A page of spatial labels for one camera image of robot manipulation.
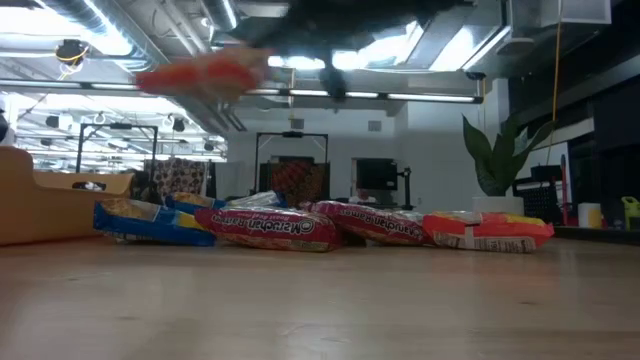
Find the blurred orange object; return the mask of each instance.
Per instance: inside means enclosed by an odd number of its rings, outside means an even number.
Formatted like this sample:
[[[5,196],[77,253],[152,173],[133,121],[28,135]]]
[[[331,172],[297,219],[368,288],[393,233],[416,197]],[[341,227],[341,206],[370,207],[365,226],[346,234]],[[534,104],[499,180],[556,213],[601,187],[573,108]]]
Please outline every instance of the blurred orange object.
[[[268,69],[269,50],[226,48],[183,63],[161,65],[136,74],[136,85],[159,95],[191,95],[236,101],[260,85]]]

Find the blurred object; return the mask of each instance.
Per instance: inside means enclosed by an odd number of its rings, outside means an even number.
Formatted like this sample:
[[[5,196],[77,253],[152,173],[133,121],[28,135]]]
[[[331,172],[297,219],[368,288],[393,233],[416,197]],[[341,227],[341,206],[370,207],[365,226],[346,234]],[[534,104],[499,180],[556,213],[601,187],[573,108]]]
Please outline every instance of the blurred object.
[[[560,157],[560,167],[562,168],[562,224],[569,225],[569,199],[567,197],[567,158]]]
[[[236,101],[262,82],[269,54],[268,50],[225,48],[191,61],[162,65],[153,72],[137,73],[136,85],[150,94]]]
[[[622,198],[624,203],[625,228],[627,231],[640,230],[640,202],[632,196]]]
[[[602,210],[600,209],[600,204],[578,204],[578,221],[582,228],[601,229]]]

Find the metal frame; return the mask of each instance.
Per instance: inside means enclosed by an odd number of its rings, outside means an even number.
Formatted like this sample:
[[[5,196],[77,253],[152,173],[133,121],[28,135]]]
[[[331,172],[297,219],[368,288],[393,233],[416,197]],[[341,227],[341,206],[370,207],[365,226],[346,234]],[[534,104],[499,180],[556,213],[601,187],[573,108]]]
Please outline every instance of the metal frame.
[[[258,192],[258,177],[260,175],[260,167],[259,167],[259,159],[258,159],[258,155],[260,154],[260,137],[262,137],[263,135],[266,136],[282,136],[282,137],[287,137],[287,134],[290,134],[291,132],[281,132],[281,133],[276,133],[276,132],[259,132],[256,133],[256,158],[255,158],[255,164],[254,164],[254,169],[253,169],[253,174],[254,174],[254,179],[253,179],[253,191]],[[309,137],[309,136],[315,136],[315,137],[322,137],[324,138],[325,141],[325,146],[324,146],[324,162],[325,164],[329,163],[329,135],[328,134],[305,134],[305,133],[297,133],[300,137],[288,137],[288,138],[297,138],[297,139],[302,139],[303,137]]]
[[[41,92],[51,94],[81,94],[81,95],[107,95],[107,96],[156,96],[140,91],[136,85],[122,83],[103,82],[73,82],[55,80],[19,80],[0,79],[0,86],[4,91],[13,92]],[[246,96],[285,96],[285,97],[311,97],[330,98],[324,90],[310,89],[254,89],[249,90]],[[459,94],[420,94],[420,93],[389,93],[378,91],[354,91],[347,92],[347,99],[383,100],[383,101],[415,101],[415,102],[441,102],[448,104],[482,104],[484,97],[476,90],[475,95]]]
[[[85,138],[84,129],[88,127],[92,127],[94,128],[94,130],[91,133],[89,133],[89,135]],[[76,160],[76,173],[80,172],[80,164],[82,163],[82,146],[84,145],[84,142],[91,139],[91,136],[93,136],[97,131],[99,131],[103,127],[108,127],[113,130],[131,130],[133,128],[140,129],[140,131],[142,131],[142,129],[153,130],[153,145],[151,149],[151,170],[149,174],[151,181],[153,181],[153,176],[155,175],[155,169],[156,169],[156,145],[158,144],[158,127],[153,125],[133,125],[133,124],[125,124],[125,123],[80,124],[80,135],[78,136],[78,158]]]

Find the yellow cable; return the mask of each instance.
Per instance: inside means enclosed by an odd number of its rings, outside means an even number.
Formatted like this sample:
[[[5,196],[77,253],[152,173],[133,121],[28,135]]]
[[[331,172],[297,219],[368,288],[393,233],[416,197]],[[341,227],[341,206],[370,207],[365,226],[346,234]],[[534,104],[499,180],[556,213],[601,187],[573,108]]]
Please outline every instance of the yellow cable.
[[[551,159],[551,147],[553,146],[553,133],[556,131],[555,123],[558,120],[558,84],[560,81],[560,43],[562,39],[562,16],[564,13],[564,2],[560,1],[560,16],[558,18],[558,33],[556,34],[556,69],[553,80],[553,109],[551,115],[551,121],[553,127],[551,128],[551,134],[549,135],[549,149],[547,150],[547,166],[549,166],[549,160]]]
[[[85,47],[84,50],[82,51],[82,53],[80,53],[79,55],[76,55],[76,56],[73,56],[73,57],[70,57],[70,58],[61,58],[58,55],[56,55],[56,57],[60,61],[74,61],[74,60],[78,60],[81,57],[83,57],[87,53],[87,51],[89,51],[89,46]]]

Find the wall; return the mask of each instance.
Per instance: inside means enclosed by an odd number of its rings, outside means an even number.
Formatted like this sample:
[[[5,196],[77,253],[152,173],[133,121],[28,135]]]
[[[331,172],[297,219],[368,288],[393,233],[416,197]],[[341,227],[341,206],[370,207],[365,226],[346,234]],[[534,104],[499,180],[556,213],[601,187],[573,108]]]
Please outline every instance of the wall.
[[[408,103],[396,117],[396,153],[400,165],[413,171],[411,202],[417,211],[471,210],[472,198],[482,195],[464,145],[462,115],[493,143],[499,121],[508,116],[506,81],[494,81],[484,105]]]
[[[244,110],[238,115],[254,131],[282,132],[290,129],[289,111],[271,110],[268,113]],[[305,119],[305,133],[329,135],[328,158],[331,163],[330,195],[332,198],[349,197],[351,193],[352,158],[395,158],[393,118],[383,111],[299,110],[295,117]],[[369,120],[381,120],[382,131],[367,132]],[[280,136],[262,136],[259,162],[272,156],[308,156],[324,162],[324,139],[285,139]],[[237,195],[246,194],[254,184],[255,132],[234,133],[228,137],[228,161],[239,163]]]

